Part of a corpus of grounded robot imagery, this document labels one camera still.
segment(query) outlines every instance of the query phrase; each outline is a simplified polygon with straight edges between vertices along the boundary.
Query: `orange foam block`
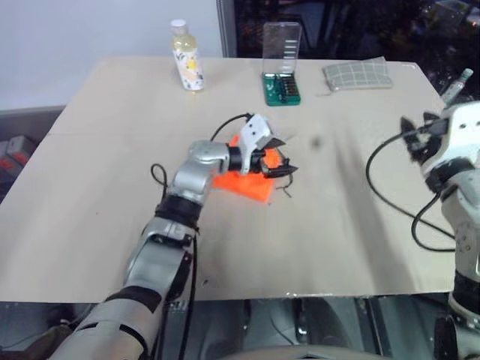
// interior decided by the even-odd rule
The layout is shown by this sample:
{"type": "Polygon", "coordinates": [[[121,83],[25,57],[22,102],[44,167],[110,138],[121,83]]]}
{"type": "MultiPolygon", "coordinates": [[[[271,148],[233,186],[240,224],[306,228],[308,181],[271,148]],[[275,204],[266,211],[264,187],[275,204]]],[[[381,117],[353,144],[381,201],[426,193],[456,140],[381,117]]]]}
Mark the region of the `orange foam block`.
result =
{"type": "MultiPolygon", "coordinates": [[[[235,146],[238,141],[239,135],[235,135],[229,145],[235,146]]],[[[278,151],[274,148],[265,150],[263,160],[269,168],[275,168],[281,164],[280,154],[278,154],[278,151]]],[[[241,175],[236,171],[229,171],[213,179],[214,188],[231,191],[264,203],[269,200],[274,183],[275,180],[273,178],[265,178],[263,174],[241,175]]]]}

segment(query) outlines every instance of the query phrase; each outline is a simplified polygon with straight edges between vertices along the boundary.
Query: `plastic bottle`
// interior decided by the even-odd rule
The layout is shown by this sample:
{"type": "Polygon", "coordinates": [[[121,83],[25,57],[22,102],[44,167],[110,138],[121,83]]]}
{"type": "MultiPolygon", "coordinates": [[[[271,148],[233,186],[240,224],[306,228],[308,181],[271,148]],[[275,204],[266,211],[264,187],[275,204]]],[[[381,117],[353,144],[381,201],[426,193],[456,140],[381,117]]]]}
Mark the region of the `plastic bottle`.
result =
{"type": "Polygon", "coordinates": [[[188,32],[187,22],[183,19],[173,20],[172,50],[181,83],[187,90],[203,89],[203,70],[199,61],[197,39],[188,32]]]}
{"type": "Polygon", "coordinates": [[[442,95],[442,100],[445,102],[446,105],[450,105],[453,100],[457,97],[457,95],[462,91],[465,87],[465,82],[471,77],[473,74],[472,69],[465,69],[463,73],[460,75],[460,78],[455,80],[445,91],[442,95]]]}

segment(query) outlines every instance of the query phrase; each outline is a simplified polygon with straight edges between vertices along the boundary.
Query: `white wall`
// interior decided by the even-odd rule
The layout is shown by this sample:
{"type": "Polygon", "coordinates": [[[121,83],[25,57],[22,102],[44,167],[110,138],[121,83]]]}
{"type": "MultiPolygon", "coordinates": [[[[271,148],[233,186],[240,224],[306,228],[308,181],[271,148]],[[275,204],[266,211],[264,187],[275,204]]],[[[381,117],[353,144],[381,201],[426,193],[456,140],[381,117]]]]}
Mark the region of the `white wall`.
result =
{"type": "Polygon", "coordinates": [[[0,0],[0,110],[66,104],[104,56],[170,55],[174,18],[221,56],[215,0],[0,0]]]}

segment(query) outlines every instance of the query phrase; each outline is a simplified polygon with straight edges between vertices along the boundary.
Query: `beige tabletop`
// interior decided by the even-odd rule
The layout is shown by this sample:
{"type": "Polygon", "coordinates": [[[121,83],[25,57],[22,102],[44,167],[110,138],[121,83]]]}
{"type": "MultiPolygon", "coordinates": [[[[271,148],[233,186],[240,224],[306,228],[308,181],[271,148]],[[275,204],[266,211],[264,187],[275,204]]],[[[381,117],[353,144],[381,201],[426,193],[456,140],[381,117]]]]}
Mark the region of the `beige tabletop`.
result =
{"type": "MultiPolygon", "coordinates": [[[[299,167],[292,198],[278,190],[262,204],[212,192],[199,222],[198,299],[451,289],[454,255],[416,246],[410,219],[381,203],[364,176],[402,115],[420,124],[443,102],[416,64],[401,62],[388,63],[391,89],[328,96],[320,69],[334,62],[299,61],[300,106],[269,107],[259,60],[205,58],[197,94],[181,87],[171,58],[102,61],[0,205],[0,301],[99,302],[116,291],[161,196],[149,166],[159,162],[171,177],[194,140],[245,112],[267,116],[286,140],[299,167]]],[[[379,155],[372,176],[413,212],[433,195],[402,142],[379,155]]],[[[426,218],[449,229],[439,206],[426,218]]],[[[429,245],[453,245],[420,227],[429,245]]]]}

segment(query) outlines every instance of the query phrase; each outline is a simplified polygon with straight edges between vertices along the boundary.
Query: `gray checkered cloth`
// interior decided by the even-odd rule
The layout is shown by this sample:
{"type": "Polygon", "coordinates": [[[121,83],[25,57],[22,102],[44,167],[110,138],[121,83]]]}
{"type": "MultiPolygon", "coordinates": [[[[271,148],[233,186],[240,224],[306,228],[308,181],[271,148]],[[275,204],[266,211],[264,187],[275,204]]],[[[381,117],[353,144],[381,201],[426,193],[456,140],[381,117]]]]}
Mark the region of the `gray checkered cloth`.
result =
{"type": "Polygon", "coordinates": [[[378,89],[393,86],[383,56],[325,66],[323,73],[327,78],[330,90],[333,92],[345,89],[378,89]]]}

